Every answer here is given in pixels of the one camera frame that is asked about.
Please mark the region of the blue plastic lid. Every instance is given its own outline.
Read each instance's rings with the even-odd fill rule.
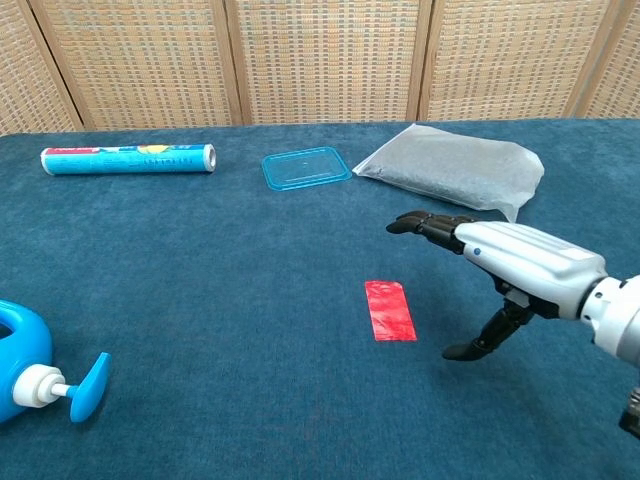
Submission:
[[[267,185],[273,190],[291,190],[351,178],[335,148],[318,147],[269,155],[262,160]]]

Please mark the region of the table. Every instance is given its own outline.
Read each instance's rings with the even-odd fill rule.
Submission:
[[[518,221],[640,272],[640,121],[432,123],[515,141],[545,176]],[[333,146],[353,167],[407,123],[0,138],[0,298],[35,310],[101,407],[66,399],[0,426],[3,478],[638,478],[617,427],[637,372],[579,323],[536,317],[475,363],[443,360],[501,305],[460,257],[385,226],[473,212],[371,179],[288,192],[261,159]],[[215,145],[211,174],[51,177],[48,146]],[[418,340],[376,342],[367,280],[404,285]]]

